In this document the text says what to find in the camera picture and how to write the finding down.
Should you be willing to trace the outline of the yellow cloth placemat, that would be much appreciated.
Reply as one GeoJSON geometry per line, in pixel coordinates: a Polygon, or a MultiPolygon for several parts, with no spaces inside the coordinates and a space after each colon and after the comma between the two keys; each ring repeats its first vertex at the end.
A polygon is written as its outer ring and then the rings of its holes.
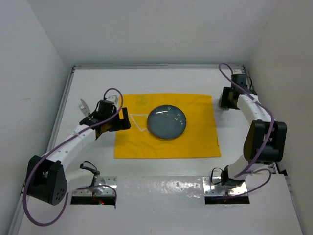
{"type": "Polygon", "coordinates": [[[219,157],[213,101],[202,94],[125,94],[131,128],[115,137],[116,159],[165,159],[219,157]],[[173,140],[154,136],[147,125],[148,114],[160,105],[173,105],[186,116],[185,130],[173,140]]]}

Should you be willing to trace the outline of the blue ceramic plate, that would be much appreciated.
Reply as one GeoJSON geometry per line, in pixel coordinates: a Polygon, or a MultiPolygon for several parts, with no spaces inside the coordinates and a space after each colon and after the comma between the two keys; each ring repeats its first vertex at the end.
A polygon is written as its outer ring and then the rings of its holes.
{"type": "Polygon", "coordinates": [[[160,105],[148,115],[147,128],[155,137],[172,140],[180,137],[186,129],[185,113],[174,105],[160,105]]]}

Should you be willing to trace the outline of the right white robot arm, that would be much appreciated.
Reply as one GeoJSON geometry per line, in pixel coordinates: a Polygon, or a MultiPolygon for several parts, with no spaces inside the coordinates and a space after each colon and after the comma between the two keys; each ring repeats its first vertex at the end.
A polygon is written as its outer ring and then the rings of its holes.
{"type": "Polygon", "coordinates": [[[275,120],[260,103],[257,93],[248,88],[246,80],[244,74],[233,74],[230,87],[223,88],[219,100],[220,108],[240,110],[250,125],[243,154],[221,171],[219,181],[211,181],[221,185],[226,195],[232,188],[240,186],[248,175],[263,171],[265,165],[281,161],[287,135],[287,125],[275,120]]]}

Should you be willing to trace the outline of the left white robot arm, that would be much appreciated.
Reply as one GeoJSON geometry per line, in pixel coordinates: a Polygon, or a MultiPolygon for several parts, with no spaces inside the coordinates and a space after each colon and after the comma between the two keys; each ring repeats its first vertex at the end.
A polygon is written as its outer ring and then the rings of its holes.
{"type": "Polygon", "coordinates": [[[115,95],[97,103],[95,111],[79,122],[75,131],[61,147],[51,150],[47,157],[33,156],[27,167],[26,194],[51,205],[59,204],[67,193],[79,188],[89,188],[99,177],[96,169],[78,165],[69,170],[69,165],[81,151],[105,132],[130,129],[127,108],[118,107],[115,95]]]}

